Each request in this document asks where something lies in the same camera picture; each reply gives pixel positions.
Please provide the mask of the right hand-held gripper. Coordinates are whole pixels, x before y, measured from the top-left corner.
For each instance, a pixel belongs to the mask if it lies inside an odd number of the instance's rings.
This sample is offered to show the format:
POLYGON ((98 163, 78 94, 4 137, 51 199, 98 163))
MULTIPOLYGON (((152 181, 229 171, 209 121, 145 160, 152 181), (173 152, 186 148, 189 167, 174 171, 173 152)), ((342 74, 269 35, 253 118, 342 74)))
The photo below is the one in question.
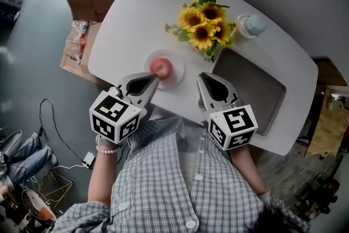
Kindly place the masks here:
POLYGON ((251 106, 238 98, 232 84, 217 75, 200 73, 197 88, 203 107, 203 125, 219 147, 228 151, 247 145, 258 124, 251 106))

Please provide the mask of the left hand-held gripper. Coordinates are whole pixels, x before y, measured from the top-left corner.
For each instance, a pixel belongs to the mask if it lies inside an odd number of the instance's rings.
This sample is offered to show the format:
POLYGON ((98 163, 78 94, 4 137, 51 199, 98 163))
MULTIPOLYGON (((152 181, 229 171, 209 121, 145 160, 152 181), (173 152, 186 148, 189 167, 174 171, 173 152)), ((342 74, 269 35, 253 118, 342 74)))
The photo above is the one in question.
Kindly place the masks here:
POLYGON ((144 108, 153 98, 159 78, 150 72, 127 75, 118 86, 102 91, 89 108, 91 129, 113 144, 119 144, 145 117, 144 108))

